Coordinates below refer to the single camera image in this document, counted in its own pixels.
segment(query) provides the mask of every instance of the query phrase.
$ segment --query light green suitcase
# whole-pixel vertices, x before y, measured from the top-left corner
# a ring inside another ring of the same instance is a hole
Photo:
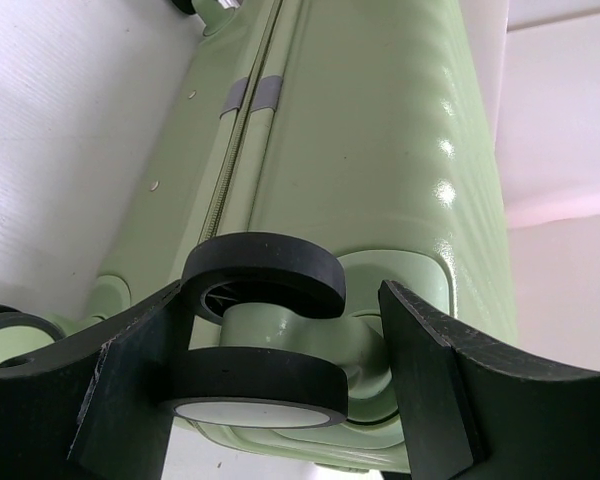
[[[348,375],[347,420],[304,429],[176,423],[238,450],[408,472],[381,341],[381,281],[516,343],[498,172],[457,0],[193,4],[206,37],[85,325],[180,278],[191,250],[216,236],[271,232],[317,244],[344,268],[342,318],[239,305],[222,328],[196,318],[191,348],[267,347],[335,363]]]

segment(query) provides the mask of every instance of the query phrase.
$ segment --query zipper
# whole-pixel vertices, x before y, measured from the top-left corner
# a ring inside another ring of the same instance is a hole
[[[245,232],[251,225],[301,6],[302,0],[284,0],[280,7],[217,235]]]
[[[280,13],[282,1],[283,0],[275,1],[267,20],[263,41],[260,43],[258,52],[256,53],[256,58],[249,75],[249,81],[247,83],[245,95],[242,100],[242,105],[238,111],[233,131],[231,132],[229,146],[222,162],[220,175],[216,181],[216,186],[213,191],[213,196],[211,197],[209,210],[207,211],[207,216],[205,217],[202,231],[198,239],[198,244],[215,237],[218,233],[220,221],[222,220],[222,213],[224,211],[227,196],[229,195],[231,188],[231,182],[234,178],[236,164],[242,150],[242,143],[246,131],[245,127],[247,125],[247,119],[251,110],[251,103],[253,102],[256,87],[260,81],[260,76],[262,75],[262,71],[264,69],[267,54],[271,48],[273,30],[278,18],[278,14]]]

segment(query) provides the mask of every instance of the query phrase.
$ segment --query gray fabric tab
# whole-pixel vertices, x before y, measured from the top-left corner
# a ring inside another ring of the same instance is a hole
[[[278,108],[278,99],[282,90],[282,77],[280,75],[270,75],[260,79],[256,89],[251,111],[271,108],[274,111]]]
[[[227,99],[222,106],[222,111],[220,112],[220,116],[225,113],[229,113],[232,110],[240,110],[242,106],[242,100],[244,100],[244,94],[247,91],[247,84],[249,83],[249,77],[241,78],[240,80],[236,80],[233,85],[231,85],[231,89],[229,90],[229,95],[227,95]]]

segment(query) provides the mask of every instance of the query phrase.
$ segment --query zipper track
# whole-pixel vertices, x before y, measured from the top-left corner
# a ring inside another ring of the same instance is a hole
[[[251,74],[249,75],[249,82],[247,83],[247,89],[245,92],[242,105],[238,111],[236,123],[231,133],[229,140],[229,146],[227,153],[225,154],[224,161],[222,162],[222,168],[220,169],[220,175],[216,182],[216,187],[211,197],[211,204],[207,211],[207,216],[202,226],[200,238],[198,243],[202,243],[210,238],[213,238],[218,233],[218,227],[220,226],[220,220],[222,219],[222,213],[229,195],[229,189],[231,187],[231,181],[233,180],[236,164],[240,156],[240,150],[242,148],[242,142],[246,130],[247,119],[249,117],[249,111],[251,109],[251,103],[256,91],[256,86],[260,81],[260,76],[264,70],[265,59],[271,48],[271,38],[273,36],[273,30],[280,13],[280,7],[283,0],[276,0],[271,9],[271,14],[267,20],[262,42],[258,47],[256,58],[253,63]]]

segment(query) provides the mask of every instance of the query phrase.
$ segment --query suitcase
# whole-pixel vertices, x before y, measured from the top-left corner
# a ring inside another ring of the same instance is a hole
[[[315,320],[245,303],[215,321],[196,317],[190,348],[255,347],[338,365],[348,382],[346,419],[321,423],[320,413],[294,411],[280,426],[263,420],[276,413],[269,405],[255,412],[258,424],[224,421],[217,411],[195,421],[177,408],[188,419],[176,423],[237,450],[409,472],[382,345],[380,283],[399,281],[516,343],[498,173],[457,0],[245,0],[235,11],[199,13],[207,15],[205,39],[87,317],[106,319],[179,279],[191,250],[209,242],[266,232],[284,235],[266,237],[274,243],[300,242],[298,251],[302,242],[319,246],[343,269],[342,315]],[[246,245],[231,242],[227,258]],[[203,367],[220,368],[211,363]],[[266,373],[243,367],[254,378]],[[325,378],[316,376],[318,390],[329,389],[333,377]],[[271,388],[285,381],[271,378]],[[283,428],[308,425],[316,428]]]

